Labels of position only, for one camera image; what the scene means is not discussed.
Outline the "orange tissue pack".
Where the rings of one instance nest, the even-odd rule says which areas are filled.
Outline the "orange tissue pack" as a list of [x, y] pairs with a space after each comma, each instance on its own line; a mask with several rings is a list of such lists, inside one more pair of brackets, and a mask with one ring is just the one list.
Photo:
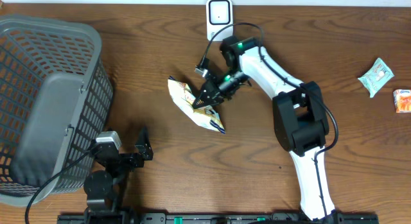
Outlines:
[[407, 89], [396, 89], [393, 92], [396, 113], [411, 112], [411, 92]]

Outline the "yellow snack bag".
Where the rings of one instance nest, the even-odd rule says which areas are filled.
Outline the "yellow snack bag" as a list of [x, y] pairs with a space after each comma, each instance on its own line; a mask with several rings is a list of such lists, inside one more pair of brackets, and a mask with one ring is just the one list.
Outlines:
[[208, 105], [202, 108], [193, 108], [195, 96], [188, 84], [178, 82], [170, 76], [168, 78], [168, 90], [174, 104], [196, 125], [225, 134], [225, 128], [220, 121], [220, 116], [212, 106]]

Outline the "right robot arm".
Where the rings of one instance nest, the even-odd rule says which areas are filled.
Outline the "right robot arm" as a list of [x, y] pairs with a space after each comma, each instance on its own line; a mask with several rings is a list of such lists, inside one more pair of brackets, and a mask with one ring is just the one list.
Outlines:
[[325, 221], [335, 206], [325, 170], [328, 122], [333, 119], [315, 82], [304, 83], [287, 73], [255, 38], [228, 37], [220, 44], [229, 70], [216, 76], [203, 56], [195, 71], [205, 78], [193, 108], [215, 106], [231, 99], [254, 80], [272, 100], [274, 132], [293, 160], [301, 192], [301, 210], [312, 221]]

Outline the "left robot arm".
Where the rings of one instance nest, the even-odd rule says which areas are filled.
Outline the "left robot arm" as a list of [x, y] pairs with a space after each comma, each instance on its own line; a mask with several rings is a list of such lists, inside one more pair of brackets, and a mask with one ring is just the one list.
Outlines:
[[142, 128], [133, 153], [120, 153], [121, 140], [115, 131], [102, 132], [93, 140], [90, 151], [94, 161], [104, 167], [91, 173], [83, 184], [87, 195], [84, 223], [139, 223], [132, 208], [122, 206], [128, 176], [153, 159], [147, 128]]

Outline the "teal wet wipes pack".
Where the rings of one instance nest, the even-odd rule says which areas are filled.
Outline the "teal wet wipes pack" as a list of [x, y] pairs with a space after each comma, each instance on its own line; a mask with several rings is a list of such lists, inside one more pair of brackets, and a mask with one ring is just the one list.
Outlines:
[[373, 66], [358, 80], [369, 91], [370, 98], [373, 98], [376, 93], [394, 77], [392, 70], [381, 59], [377, 58]]

